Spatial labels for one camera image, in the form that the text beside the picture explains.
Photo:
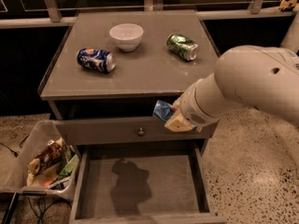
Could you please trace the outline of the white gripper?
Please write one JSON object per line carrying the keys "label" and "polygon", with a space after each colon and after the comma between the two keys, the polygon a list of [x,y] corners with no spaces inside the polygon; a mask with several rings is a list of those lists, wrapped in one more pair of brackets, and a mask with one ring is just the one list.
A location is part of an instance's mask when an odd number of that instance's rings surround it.
{"label": "white gripper", "polygon": [[203,111],[197,104],[196,83],[192,84],[177,100],[173,103],[175,112],[165,123],[164,127],[174,133],[190,132],[197,128],[206,127],[215,123],[219,118],[214,118]]}

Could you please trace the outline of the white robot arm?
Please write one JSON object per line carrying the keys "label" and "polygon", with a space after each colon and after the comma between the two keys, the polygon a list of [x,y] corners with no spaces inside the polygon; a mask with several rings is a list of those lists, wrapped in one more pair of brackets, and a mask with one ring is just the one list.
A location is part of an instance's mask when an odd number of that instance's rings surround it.
{"label": "white robot arm", "polygon": [[194,82],[165,123],[172,132],[200,130],[250,106],[299,126],[299,57],[284,48],[239,46],[225,51],[214,72]]}

